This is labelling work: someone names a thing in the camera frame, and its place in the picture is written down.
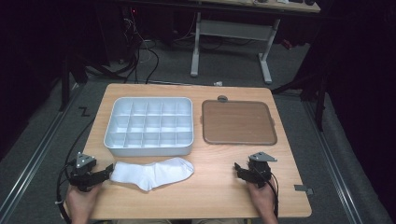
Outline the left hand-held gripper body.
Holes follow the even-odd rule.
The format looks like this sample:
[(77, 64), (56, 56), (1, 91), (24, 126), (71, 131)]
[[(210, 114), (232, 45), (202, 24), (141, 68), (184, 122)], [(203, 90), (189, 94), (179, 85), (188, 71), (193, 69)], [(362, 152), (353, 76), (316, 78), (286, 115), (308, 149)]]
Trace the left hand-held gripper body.
[(73, 163), (69, 182), (80, 191), (90, 191), (92, 184), (92, 168), (96, 165), (96, 158), (79, 152)]

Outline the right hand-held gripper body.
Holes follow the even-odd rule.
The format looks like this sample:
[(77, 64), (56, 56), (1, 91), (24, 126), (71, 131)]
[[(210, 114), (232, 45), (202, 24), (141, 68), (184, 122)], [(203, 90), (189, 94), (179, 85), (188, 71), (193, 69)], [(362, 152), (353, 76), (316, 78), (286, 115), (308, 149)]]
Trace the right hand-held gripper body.
[(272, 176), (269, 161), (276, 161), (276, 159), (264, 152), (258, 152), (248, 157), (248, 169), (253, 173), (253, 182), (262, 188)]

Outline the white sock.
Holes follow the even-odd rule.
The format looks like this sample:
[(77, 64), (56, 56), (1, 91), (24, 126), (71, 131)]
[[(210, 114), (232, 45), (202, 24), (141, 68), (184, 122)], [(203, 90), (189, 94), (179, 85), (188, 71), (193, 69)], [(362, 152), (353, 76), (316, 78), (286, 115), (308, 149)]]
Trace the white sock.
[(110, 180), (123, 184), (135, 184), (144, 191), (150, 191), (162, 185), (183, 181), (193, 173), (194, 166), (182, 158), (172, 158), (149, 164), (118, 161)]

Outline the white compartment storage box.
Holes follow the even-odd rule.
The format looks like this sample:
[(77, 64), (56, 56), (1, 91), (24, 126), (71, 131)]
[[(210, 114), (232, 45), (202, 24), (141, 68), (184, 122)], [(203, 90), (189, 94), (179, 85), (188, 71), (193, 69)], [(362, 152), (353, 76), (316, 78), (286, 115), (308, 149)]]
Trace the white compartment storage box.
[(117, 157), (185, 156), (194, 141), (186, 97), (121, 97), (113, 105), (104, 145)]

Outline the person's left hand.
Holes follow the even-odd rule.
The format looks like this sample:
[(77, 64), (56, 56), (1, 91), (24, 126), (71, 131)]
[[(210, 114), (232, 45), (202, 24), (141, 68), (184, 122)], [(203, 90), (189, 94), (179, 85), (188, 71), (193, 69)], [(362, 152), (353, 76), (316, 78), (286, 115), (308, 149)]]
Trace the person's left hand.
[(88, 192), (80, 191), (75, 186), (69, 186), (66, 194), (66, 204), (72, 218), (88, 218), (92, 214), (97, 195), (102, 185), (92, 187)]

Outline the person's right hand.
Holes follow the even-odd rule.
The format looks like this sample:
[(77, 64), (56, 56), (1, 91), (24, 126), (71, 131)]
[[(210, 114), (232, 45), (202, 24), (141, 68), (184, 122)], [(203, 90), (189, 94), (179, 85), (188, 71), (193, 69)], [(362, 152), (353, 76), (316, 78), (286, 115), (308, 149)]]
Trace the person's right hand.
[(247, 182), (250, 199), (261, 217), (273, 217), (275, 215), (275, 194), (271, 187), (265, 184), (259, 188), (253, 183)]

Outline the grey tape piece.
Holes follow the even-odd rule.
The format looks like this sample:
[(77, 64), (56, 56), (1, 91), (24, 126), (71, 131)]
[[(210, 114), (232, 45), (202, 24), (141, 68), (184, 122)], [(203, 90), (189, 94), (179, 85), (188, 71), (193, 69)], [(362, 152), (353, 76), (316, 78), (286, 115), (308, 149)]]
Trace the grey tape piece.
[(294, 185), (294, 189), (296, 191), (303, 191), (303, 192), (306, 193), (306, 195), (313, 195), (314, 194), (313, 189), (311, 189), (311, 188), (309, 188), (309, 187), (307, 187), (305, 185)]

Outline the brown square tray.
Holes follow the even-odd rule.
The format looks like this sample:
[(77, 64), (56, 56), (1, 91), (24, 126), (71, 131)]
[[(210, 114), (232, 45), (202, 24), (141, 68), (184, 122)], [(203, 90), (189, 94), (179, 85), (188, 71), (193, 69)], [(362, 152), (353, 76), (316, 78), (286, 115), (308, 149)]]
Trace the brown square tray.
[(202, 124), (209, 144), (272, 146), (277, 142), (274, 121), (263, 102), (206, 100)]

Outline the black stand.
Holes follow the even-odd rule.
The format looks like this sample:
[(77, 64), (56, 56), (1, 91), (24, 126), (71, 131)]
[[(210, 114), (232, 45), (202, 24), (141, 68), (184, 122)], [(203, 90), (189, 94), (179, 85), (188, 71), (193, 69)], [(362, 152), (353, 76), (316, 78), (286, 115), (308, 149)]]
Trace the black stand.
[(329, 71), (327, 65), (318, 65), (311, 70), (306, 76), (298, 77), (297, 79), (282, 85), (272, 90), (272, 94), (280, 94), (286, 90), (298, 89), (302, 91), (300, 93), (300, 99), (302, 101), (316, 100), (314, 122), (317, 128), (322, 132), (323, 125), (323, 111), (325, 109), (325, 93), (327, 88), (327, 82), (329, 77)]
[(77, 84), (86, 84), (88, 81), (85, 73), (84, 58), (80, 55), (68, 55), (63, 60), (61, 111), (65, 111), (70, 101), (70, 77), (73, 77)]

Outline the desk with white legs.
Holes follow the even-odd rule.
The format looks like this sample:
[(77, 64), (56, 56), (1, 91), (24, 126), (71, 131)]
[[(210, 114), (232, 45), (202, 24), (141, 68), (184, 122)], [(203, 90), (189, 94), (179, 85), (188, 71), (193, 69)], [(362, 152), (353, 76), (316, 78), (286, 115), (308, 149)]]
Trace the desk with white legs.
[[(319, 13), (320, 7), (316, 0), (198, 0), (198, 5), (203, 3), (224, 3), (229, 5), (253, 7), (254, 9), (269, 8), (280, 12), (305, 12)], [(276, 37), (280, 19), (275, 19), (272, 25), (258, 25), (232, 21), (213, 21), (201, 18), (201, 13), (196, 14), (194, 50), (191, 58), (191, 76), (199, 74), (200, 62), (200, 37), (202, 35), (231, 37), (247, 40), (264, 41), (264, 51), (258, 54), (265, 84), (272, 83), (268, 68), (267, 57)]]

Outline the metal floor rail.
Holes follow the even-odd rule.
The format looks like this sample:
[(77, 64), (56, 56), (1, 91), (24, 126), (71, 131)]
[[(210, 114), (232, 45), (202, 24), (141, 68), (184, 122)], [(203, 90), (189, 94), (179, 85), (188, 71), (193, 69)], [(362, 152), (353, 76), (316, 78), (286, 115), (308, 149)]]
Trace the metal floor rail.
[(19, 139), (0, 162), (0, 224), (7, 224), (35, 173), (50, 150), (70, 104), (82, 91), (73, 84), (70, 102), (61, 107), (61, 87), (53, 89), (49, 99), (29, 119)]
[(320, 150), (323, 154), (329, 175), (332, 179), (333, 185), (337, 192), (338, 198), (343, 205), (346, 212), (347, 219), (350, 224), (363, 224), (361, 215), (357, 209), (357, 206), (352, 198), (349, 187), (344, 180), (340, 169), (337, 165), (336, 159), (334, 158), (326, 136), (323, 131), (318, 128), (315, 120), (315, 111), (311, 103), (302, 102), (304, 111), (306, 112), (311, 125), (314, 128), (317, 139), (319, 140)]

